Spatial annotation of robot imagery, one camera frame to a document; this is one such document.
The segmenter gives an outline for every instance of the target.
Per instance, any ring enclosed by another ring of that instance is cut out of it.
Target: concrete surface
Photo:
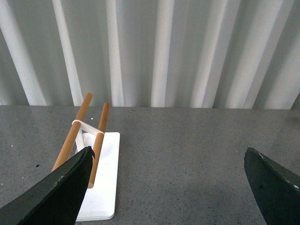
[[[0,106],[0,207],[50,173],[78,109]],[[121,135],[115,216],[77,225],[263,225],[247,147],[300,174],[300,111],[113,107],[107,132]]]

